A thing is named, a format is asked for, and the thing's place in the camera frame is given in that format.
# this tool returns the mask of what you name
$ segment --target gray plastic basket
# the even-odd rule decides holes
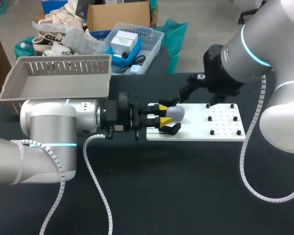
[[[161,47],[161,41],[164,36],[164,33],[153,30],[152,28],[146,28],[130,23],[117,23],[116,26],[114,26],[114,28],[108,34],[106,39],[100,44],[100,46],[95,52],[95,55],[104,54],[108,50],[108,48],[111,45],[113,37],[117,34],[119,30],[130,33],[137,33],[138,37],[143,40],[142,49],[138,55],[145,55],[146,60],[142,64],[142,67],[137,74],[144,74]],[[115,67],[114,69],[113,67],[114,65],[112,65],[112,71],[120,69],[117,67]]]
[[[0,102],[19,115],[28,99],[95,98],[109,95],[111,55],[20,57],[6,77]]]

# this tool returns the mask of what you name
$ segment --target white box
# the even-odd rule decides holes
[[[124,32],[124,31],[119,30],[117,32],[116,37],[131,39],[134,41],[134,46],[136,46],[136,44],[138,42],[138,34],[137,33],[129,33],[129,32]]]
[[[130,55],[134,48],[134,41],[131,39],[114,37],[111,41],[111,47],[113,53],[122,55],[123,52],[126,52],[127,55]]]

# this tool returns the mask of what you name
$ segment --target clear plastic bin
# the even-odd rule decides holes
[[[161,41],[164,36],[164,33],[153,30],[152,28],[146,28],[146,27],[142,27],[142,26],[138,26],[138,25],[134,25],[130,23],[117,23],[116,26],[114,26],[114,28],[111,30],[109,35],[106,37],[106,39],[98,47],[98,49],[95,52],[95,55],[104,54],[107,51],[107,49],[111,45],[110,43],[113,37],[117,34],[119,30],[130,32],[130,33],[137,33],[138,37],[143,40],[142,49],[137,56],[145,55],[146,60],[142,64],[142,67],[137,74],[144,74],[160,49]],[[112,72],[113,72],[112,74],[119,75],[118,73],[114,73],[114,71],[118,69],[122,69],[122,68],[112,65]]]

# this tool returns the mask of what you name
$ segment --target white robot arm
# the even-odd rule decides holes
[[[199,87],[215,96],[210,104],[237,95],[244,83],[272,69],[275,91],[260,130],[276,148],[294,153],[294,0],[268,1],[226,45],[212,45],[203,57],[205,78],[194,74],[166,106],[184,102]]]

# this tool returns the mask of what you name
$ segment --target black table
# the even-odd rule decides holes
[[[110,96],[137,95],[141,104],[172,98],[188,74],[112,77]],[[272,93],[274,80],[268,82]],[[248,129],[256,109],[260,81],[246,84],[237,103]],[[205,103],[204,89],[190,103]],[[0,137],[22,139],[17,117],[0,106]],[[107,215],[82,156],[78,139],[77,173],[48,224],[47,235],[106,235]],[[294,200],[270,204],[254,197],[239,174],[241,142],[154,142],[141,132],[96,140],[88,156],[109,202],[115,235],[294,235]],[[259,127],[245,161],[250,184],[269,197],[294,190],[294,155],[275,149]],[[58,184],[0,186],[0,235],[35,235],[58,193]]]

